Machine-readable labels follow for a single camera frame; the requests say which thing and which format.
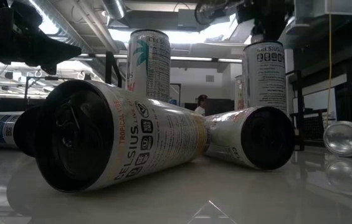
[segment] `celsius logo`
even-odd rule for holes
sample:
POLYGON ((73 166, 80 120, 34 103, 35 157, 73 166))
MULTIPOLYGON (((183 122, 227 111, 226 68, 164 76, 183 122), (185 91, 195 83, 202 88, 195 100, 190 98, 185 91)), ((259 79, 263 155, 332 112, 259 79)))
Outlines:
POLYGON ((136 108, 142 117, 147 118, 150 115, 148 113, 148 109, 143 103, 136 101, 134 104, 136 105, 136 108))

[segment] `silver can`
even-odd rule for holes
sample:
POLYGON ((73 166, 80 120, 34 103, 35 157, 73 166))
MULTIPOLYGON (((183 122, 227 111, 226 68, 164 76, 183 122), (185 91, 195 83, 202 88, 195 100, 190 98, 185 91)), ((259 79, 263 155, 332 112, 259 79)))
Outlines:
POLYGON ((14 127, 20 112, 0 112, 0 147, 17 149, 14 140, 14 127))
POLYGON ((234 110, 242 110, 245 108, 244 102, 244 81, 242 75, 238 75, 235 78, 235 88, 234 88, 234 110))
POLYGON ((170 42, 157 30, 131 33, 126 88, 148 98, 169 102, 170 42))
POLYGON ((352 157, 352 122, 337 121, 324 131, 325 147, 333 154, 352 157))
POLYGON ((40 107, 25 112, 0 112, 0 147, 20 149, 34 156, 34 129, 40 107))
POLYGON ((63 192, 117 184, 193 160, 210 141, 201 115, 101 82, 70 80, 47 97, 36 161, 63 192))
POLYGON ((285 165, 295 150, 289 118, 273 107, 253 107, 205 117, 212 142, 205 155, 254 169, 285 165))
POLYGON ((273 106, 287 114, 285 52, 280 42, 257 42, 242 53, 244 103, 273 106))

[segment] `white wall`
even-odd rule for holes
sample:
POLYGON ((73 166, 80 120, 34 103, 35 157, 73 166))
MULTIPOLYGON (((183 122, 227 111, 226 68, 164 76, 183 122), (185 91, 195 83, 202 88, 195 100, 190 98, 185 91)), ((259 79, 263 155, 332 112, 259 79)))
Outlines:
MULTIPOLYGON (((222 73, 215 68, 171 68, 170 83, 181 84, 181 103, 196 103, 196 98, 205 94, 209 98, 224 99, 222 73), (206 82, 206 75, 214 75, 214 82, 206 82)), ((178 95, 170 89, 170 96, 178 95)))

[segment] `black equipment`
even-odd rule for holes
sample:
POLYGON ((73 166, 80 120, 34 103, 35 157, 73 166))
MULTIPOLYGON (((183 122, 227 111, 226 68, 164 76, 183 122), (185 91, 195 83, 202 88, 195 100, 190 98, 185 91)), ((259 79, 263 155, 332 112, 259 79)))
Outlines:
POLYGON ((291 0, 200 0, 195 19, 208 25, 215 19, 237 14, 238 23, 254 19, 252 40, 278 40, 293 14, 291 0))
POLYGON ((32 6, 14 1, 9 7, 6 0, 0 0, 0 62, 40 65, 55 75, 58 63, 81 54, 79 47, 46 36, 39 29, 41 23, 41 16, 32 6))

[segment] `glossy white table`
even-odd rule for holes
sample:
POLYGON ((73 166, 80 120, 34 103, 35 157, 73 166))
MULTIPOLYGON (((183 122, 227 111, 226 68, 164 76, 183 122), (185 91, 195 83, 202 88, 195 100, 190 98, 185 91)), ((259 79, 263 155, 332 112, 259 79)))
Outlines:
POLYGON ((0 149, 0 223, 352 223, 352 159, 296 152, 261 172, 201 157, 83 194, 52 189, 36 162, 0 149))

